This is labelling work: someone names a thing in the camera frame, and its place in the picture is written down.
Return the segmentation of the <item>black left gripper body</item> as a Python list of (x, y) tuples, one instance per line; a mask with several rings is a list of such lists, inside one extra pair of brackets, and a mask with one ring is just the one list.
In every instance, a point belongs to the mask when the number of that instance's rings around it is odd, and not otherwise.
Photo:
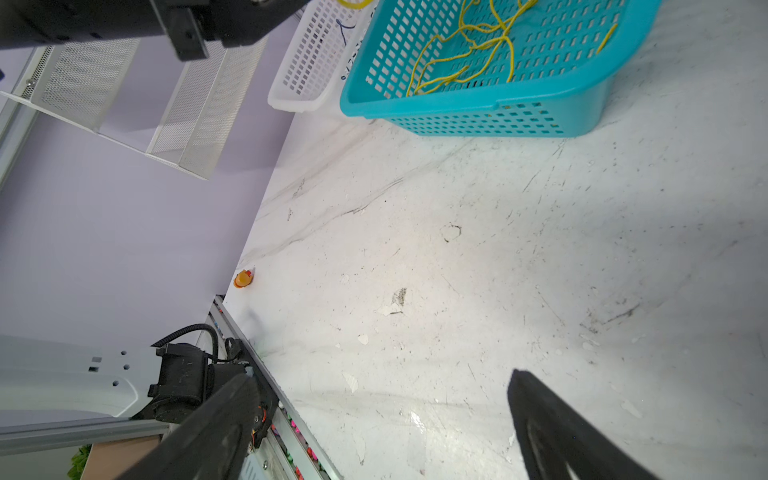
[(1, 3), (1, 48), (164, 35), (183, 62), (266, 37), (307, 0), (10, 0)]

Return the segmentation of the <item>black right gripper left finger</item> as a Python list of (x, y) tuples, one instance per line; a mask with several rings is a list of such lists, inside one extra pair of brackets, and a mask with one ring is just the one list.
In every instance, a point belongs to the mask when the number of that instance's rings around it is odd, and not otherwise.
[(256, 381), (238, 375), (195, 410), (122, 479), (237, 479), (257, 413)]

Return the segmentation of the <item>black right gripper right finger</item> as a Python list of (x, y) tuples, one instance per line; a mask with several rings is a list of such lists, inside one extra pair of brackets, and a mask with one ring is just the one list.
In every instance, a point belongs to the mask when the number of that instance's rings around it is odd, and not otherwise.
[(530, 479), (653, 479), (533, 373), (515, 369), (507, 389)]

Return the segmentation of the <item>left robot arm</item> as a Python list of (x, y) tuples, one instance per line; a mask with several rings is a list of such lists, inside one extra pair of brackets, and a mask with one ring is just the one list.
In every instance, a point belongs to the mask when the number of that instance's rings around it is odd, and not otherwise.
[(168, 418), (160, 338), (229, 286), (290, 118), (267, 93), (299, 1), (5, 1), (1, 421)]

